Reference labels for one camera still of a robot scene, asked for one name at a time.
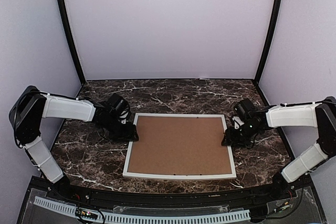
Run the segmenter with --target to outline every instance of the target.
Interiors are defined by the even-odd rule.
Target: rectangular board
[[[140,140],[130,142],[124,177],[199,180],[236,178],[230,146],[221,146],[224,115],[137,113]]]

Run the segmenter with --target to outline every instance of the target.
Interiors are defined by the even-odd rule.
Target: white wall
[[[336,96],[336,0],[282,0],[260,86],[270,103],[306,102]],[[299,155],[317,130],[285,129]],[[336,219],[336,159],[312,174],[330,223]]]
[[[66,0],[87,79],[254,78],[274,0]]]
[[[59,16],[57,0],[0,0],[0,209],[1,223],[16,223],[31,175],[38,175],[13,140],[8,113],[32,84],[75,95],[80,88]],[[41,128],[51,146],[60,120]]]

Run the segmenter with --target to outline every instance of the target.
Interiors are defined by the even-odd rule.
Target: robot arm
[[[127,101],[117,94],[98,103],[41,92],[35,86],[29,86],[23,92],[9,113],[17,145],[25,149],[33,164],[53,184],[66,176],[41,137],[42,118],[94,122],[108,130],[113,141],[137,141],[137,130],[135,125],[127,122],[129,117]]]
[[[299,157],[273,177],[274,185],[285,188],[301,175],[312,172],[336,155],[336,99],[302,104],[281,104],[257,110],[248,99],[234,106],[238,116],[226,130],[222,145],[251,147],[251,138],[280,126],[317,127],[319,138]]]

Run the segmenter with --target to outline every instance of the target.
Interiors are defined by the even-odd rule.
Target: dark marble tabletop
[[[227,126],[233,105],[250,98],[264,106],[250,80],[109,80],[89,81],[79,97],[106,100],[123,96],[134,113],[224,114]],[[233,148],[236,179],[172,181],[122,176],[127,143],[104,139],[92,123],[67,120],[52,149],[73,185],[132,193],[202,193],[271,183],[275,172],[290,162],[276,130],[256,138],[252,150]]]

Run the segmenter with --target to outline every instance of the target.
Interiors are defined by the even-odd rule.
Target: white board border
[[[222,118],[224,131],[227,129],[224,115],[219,114],[156,114],[156,113],[136,113],[134,117],[134,123],[137,124],[140,116],[156,116],[156,117],[172,117],[172,118]],[[236,167],[233,160],[233,154],[231,146],[227,147],[230,159],[230,166],[232,173],[230,174],[218,174],[218,175],[160,175],[160,174],[146,174],[146,173],[130,173],[128,172],[128,166],[130,163],[131,152],[133,142],[129,142],[124,170],[122,176],[130,178],[149,178],[149,179],[169,179],[169,180],[211,180],[211,179],[229,179],[237,178]]]

